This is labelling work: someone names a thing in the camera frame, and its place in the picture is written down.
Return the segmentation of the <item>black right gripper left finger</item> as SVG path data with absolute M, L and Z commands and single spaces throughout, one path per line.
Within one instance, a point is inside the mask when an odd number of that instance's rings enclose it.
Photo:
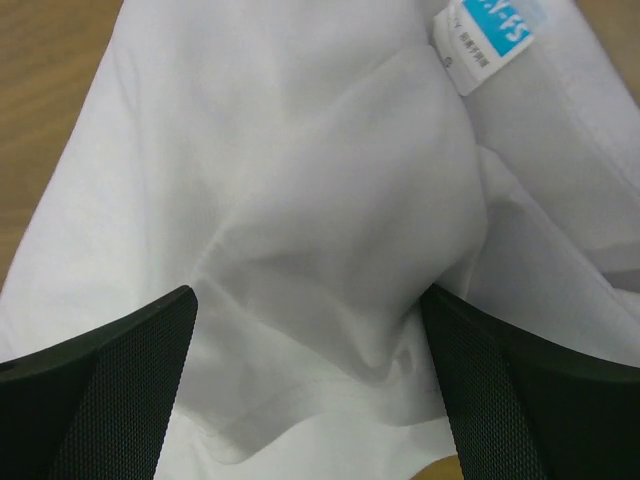
M 194 291 L 181 286 L 2 363 L 2 478 L 153 478 L 197 310 Z

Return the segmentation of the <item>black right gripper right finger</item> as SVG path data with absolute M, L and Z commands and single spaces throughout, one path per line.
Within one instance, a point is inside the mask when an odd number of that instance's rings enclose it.
M 562 347 L 437 285 L 422 319 L 464 478 L 638 478 L 638 368 Z

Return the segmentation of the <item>white t shirt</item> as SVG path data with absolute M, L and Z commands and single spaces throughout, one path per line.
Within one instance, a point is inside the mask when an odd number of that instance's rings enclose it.
M 160 479 L 408 479 L 453 442 L 438 283 L 639 362 L 639 109 L 573 1 L 128 1 L 1 294 L 1 356 L 180 285 Z

